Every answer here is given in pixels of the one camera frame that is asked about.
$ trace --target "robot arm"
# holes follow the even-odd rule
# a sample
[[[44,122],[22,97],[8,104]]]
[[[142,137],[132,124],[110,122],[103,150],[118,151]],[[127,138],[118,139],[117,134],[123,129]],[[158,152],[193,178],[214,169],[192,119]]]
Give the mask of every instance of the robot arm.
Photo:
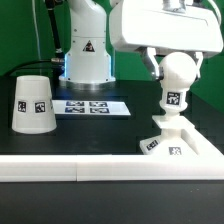
[[[61,47],[53,9],[63,0],[46,0],[56,53]],[[71,18],[71,48],[65,55],[63,86],[97,90],[112,84],[111,57],[106,51],[105,10],[92,0],[68,0]]]
[[[223,40],[212,11],[183,0],[111,0],[110,39],[118,51],[140,52],[157,80],[162,74],[155,55],[182,51],[197,63],[222,51]]]

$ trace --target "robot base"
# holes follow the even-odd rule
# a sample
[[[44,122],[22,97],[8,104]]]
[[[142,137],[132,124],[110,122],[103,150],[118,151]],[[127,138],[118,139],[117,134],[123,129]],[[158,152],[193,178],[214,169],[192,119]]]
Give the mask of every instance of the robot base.
[[[102,89],[113,88],[115,86],[115,79],[111,79],[110,81],[104,83],[78,83],[63,80],[60,78],[60,86],[78,90],[97,91]]]
[[[185,117],[167,121],[165,116],[153,116],[153,120],[162,129],[162,134],[140,142],[145,155],[223,156]]]

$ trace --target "cable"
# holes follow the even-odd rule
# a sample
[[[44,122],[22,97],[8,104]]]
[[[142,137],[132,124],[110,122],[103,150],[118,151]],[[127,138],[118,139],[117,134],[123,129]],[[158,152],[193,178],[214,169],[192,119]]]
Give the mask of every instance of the cable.
[[[3,74],[3,76],[10,76],[16,70],[21,69],[22,67],[27,66],[27,65],[40,64],[40,63],[50,63],[50,62],[51,62],[51,60],[40,60],[40,61],[25,62],[25,63],[22,63],[20,65],[17,65],[16,67],[12,68],[11,70],[9,70],[5,74]]]
[[[60,43],[54,8],[56,5],[62,4],[62,2],[63,2],[63,0],[58,0],[56,2],[54,0],[45,0],[45,5],[46,5],[48,15],[49,15],[51,30],[52,30],[53,40],[54,40],[54,45],[55,45],[55,56],[57,58],[64,58],[64,52],[62,50],[61,43]]]
[[[37,40],[37,53],[38,53],[39,60],[41,60],[40,37],[39,37],[39,32],[38,32],[38,27],[37,27],[37,15],[36,15],[35,0],[32,0],[32,10],[33,10],[33,21],[34,21],[34,27],[35,27],[36,40]]]
[[[50,70],[50,69],[52,69],[52,67],[49,67],[49,68],[45,68],[45,67],[29,67],[29,68],[18,68],[18,69],[16,69],[14,72],[17,72],[17,71],[19,71],[19,70]]]
[[[221,15],[221,13],[220,13],[220,10],[219,10],[217,4],[216,4],[213,0],[207,0],[207,1],[208,1],[208,2],[211,4],[211,6],[214,8],[215,13],[216,13],[216,15],[217,15],[218,23],[219,23],[219,25],[221,25],[221,23],[222,23],[222,15]]]

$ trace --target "white platform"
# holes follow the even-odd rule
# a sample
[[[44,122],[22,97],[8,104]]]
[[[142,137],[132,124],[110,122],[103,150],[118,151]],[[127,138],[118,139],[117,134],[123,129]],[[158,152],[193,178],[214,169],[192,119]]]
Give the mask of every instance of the white platform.
[[[130,116],[124,102],[53,100],[55,114]]]
[[[108,180],[224,180],[224,157],[0,157],[0,182]]]
[[[184,116],[177,116],[171,121],[166,120],[165,116],[153,116],[153,120],[163,130],[179,130],[177,136],[169,136],[171,139],[166,139],[162,136],[156,136],[142,140],[140,147],[145,155],[153,156],[169,156],[169,146],[180,147],[182,156],[207,156],[207,157],[223,157],[222,153],[213,146],[202,134],[200,134],[194,125]],[[154,141],[157,145],[153,149],[148,149],[150,143]]]

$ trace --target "black cable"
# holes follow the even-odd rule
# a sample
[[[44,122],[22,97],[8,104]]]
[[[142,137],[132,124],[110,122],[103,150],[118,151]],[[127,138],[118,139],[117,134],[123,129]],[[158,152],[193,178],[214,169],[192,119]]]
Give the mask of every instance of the black cable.
[[[48,59],[48,60],[39,60],[39,61],[25,62],[25,63],[22,63],[20,65],[17,65],[16,67],[12,68],[11,70],[9,70],[5,74],[3,74],[3,76],[10,76],[16,70],[18,70],[18,69],[20,69],[20,68],[22,68],[24,66],[27,66],[27,65],[34,65],[34,64],[41,64],[41,63],[50,63],[50,62],[51,62],[50,59]]]
[[[55,1],[55,0],[45,0],[45,5],[47,7],[50,24],[51,24],[51,30],[53,34],[53,40],[54,40],[54,46],[55,46],[55,56],[57,58],[64,58],[64,52],[61,47],[59,33],[58,33],[58,27],[57,22],[55,18],[54,8],[56,5],[62,4],[63,1]]]
[[[39,68],[37,68],[37,67],[18,68],[18,69],[15,70],[15,72],[16,71],[19,71],[19,70],[39,70],[39,69],[52,69],[52,67],[49,67],[49,68],[47,68],[47,67],[39,67]]]
[[[205,8],[203,5],[203,0],[194,0],[193,6],[199,8]]]

